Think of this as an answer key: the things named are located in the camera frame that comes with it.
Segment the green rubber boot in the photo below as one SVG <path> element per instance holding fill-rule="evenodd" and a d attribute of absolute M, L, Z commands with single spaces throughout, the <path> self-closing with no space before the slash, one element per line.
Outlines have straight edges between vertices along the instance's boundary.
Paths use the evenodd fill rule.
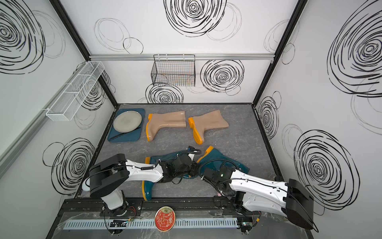
<path fill-rule="evenodd" d="M 209 146 L 205 154 L 199 158 L 196 163 L 199 166 L 204 165 L 201 169 L 201 174 L 204 173 L 204 170 L 209 168 L 215 171 L 219 171 L 222 165 L 231 167 L 233 169 L 238 169 L 241 172 L 248 173 L 250 168 L 245 166 L 243 163 L 236 161 L 232 158 L 229 158 L 222 154 L 218 149 L 213 146 Z"/>
<path fill-rule="evenodd" d="M 152 178 L 145 178 L 144 181 L 142 181 L 142 195 L 145 201 L 150 201 L 152 199 L 152 189 L 154 187 L 154 184 L 161 183 L 161 179 L 163 178 L 163 169 L 161 167 L 161 156 L 151 156 L 147 157 L 145 163 L 146 164 L 152 164 L 152 166 L 149 167 L 149 171 L 159 173 L 159 175 L 152 177 Z"/>

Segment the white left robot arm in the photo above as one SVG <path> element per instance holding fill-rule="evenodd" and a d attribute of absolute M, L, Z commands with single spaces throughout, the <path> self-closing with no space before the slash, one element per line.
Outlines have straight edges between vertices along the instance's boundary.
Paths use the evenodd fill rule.
<path fill-rule="evenodd" d="M 82 190 L 89 192 L 93 199 L 102 199 L 110 210 L 126 208 L 124 194 L 118 189 L 121 184 L 129 181 L 168 183 L 175 178 L 194 177 L 198 164 L 193 158 L 201 153 L 189 146 L 186 150 L 154 159 L 148 157 L 145 163 L 128 160 L 119 153 L 92 166 L 82 183 Z"/>

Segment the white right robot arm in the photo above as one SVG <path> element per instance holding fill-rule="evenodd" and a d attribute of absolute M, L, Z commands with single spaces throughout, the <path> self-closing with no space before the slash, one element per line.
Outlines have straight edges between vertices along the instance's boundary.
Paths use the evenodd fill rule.
<path fill-rule="evenodd" d="M 199 169 L 198 174 L 220 195 L 233 198 L 239 213 L 277 214 L 300 228 L 317 230 L 313 196 L 294 179 L 288 182 L 261 179 L 225 165 L 219 171 Z"/>

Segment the beige rubber boot left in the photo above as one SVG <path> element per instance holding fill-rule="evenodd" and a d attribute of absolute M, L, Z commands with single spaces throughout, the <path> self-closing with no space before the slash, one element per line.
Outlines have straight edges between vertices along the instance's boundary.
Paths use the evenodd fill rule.
<path fill-rule="evenodd" d="M 153 141 L 160 129 L 168 127 L 186 127 L 185 111 L 149 114 L 146 125 L 147 140 Z"/>

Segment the beige rubber boot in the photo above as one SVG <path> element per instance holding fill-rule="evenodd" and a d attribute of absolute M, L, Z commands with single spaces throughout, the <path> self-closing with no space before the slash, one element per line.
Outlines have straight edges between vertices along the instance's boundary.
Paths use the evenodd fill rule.
<path fill-rule="evenodd" d="M 211 129 L 228 128 L 228 122 L 222 117 L 220 110 L 215 110 L 201 116 L 188 118 L 190 128 L 193 130 L 193 137 L 197 144 L 205 142 L 205 131 Z"/>
<path fill-rule="evenodd" d="M 168 127 L 186 127 L 185 111 L 149 114 L 146 125 L 147 140 L 153 141 L 160 129 Z"/>

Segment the beige rubber boot right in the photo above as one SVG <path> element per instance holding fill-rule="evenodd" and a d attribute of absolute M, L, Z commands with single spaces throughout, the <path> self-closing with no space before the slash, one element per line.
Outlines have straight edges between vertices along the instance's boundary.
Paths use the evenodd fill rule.
<path fill-rule="evenodd" d="M 215 110 L 201 116 L 188 118 L 190 128 L 193 130 L 193 137 L 197 144 L 205 142 L 205 131 L 211 129 L 228 128 L 228 122 L 222 117 L 220 110 Z"/>

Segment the teal rectangular tray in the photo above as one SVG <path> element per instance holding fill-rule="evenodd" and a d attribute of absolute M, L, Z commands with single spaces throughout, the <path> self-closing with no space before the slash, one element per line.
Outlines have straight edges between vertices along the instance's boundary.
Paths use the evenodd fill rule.
<path fill-rule="evenodd" d="M 109 142 L 134 142 L 140 139 L 145 110 L 118 110 L 107 140 Z"/>

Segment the grey round plate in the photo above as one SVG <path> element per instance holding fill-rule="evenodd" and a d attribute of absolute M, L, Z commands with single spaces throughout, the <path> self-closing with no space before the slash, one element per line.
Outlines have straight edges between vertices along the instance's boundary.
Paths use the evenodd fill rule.
<path fill-rule="evenodd" d="M 142 115 L 137 111 L 127 111 L 118 115 L 113 127 L 117 132 L 127 133 L 137 129 L 142 123 Z"/>

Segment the black mounting rail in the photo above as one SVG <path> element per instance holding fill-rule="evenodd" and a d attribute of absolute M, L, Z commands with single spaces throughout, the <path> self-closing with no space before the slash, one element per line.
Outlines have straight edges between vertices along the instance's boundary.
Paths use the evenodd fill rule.
<path fill-rule="evenodd" d="M 239 204 L 234 198 L 228 199 L 226 197 L 191 197 L 191 198 L 153 198 L 150 201 L 144 201 L 143 198 L 126 198 L 128 213 L 137 216 L 143 214 L 143 211 L 156 211 L 164 206 L 169 206 L 175 211 L 203 211 L 213 210 L 221 211 L 223 215 L 230 216 L 250 216 L 252 214 L 273 213 L 276 211 L 272 209 L 261 209 L 256 207 L 254 210 L 246 210 L 244 205 Z M 111 215 L 111 210 L 104 209 L 104 202 L 102 199 L 91 198 L 77 198 L 67 199 L 62 204 L 59 213 L 64 212 L 102 212 L 106 211 L 106 214 Z"/>

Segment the grey wall rail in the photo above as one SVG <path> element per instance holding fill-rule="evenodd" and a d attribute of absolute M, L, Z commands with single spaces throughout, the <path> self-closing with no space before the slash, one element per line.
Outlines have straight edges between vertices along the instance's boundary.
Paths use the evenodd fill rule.
<path fill-rule="evenodd" d="M 188 61 L 188 60 L 270 60 L 272 53 L 197 53 L 197 54 L 94 54 L 92 61 Z"/>

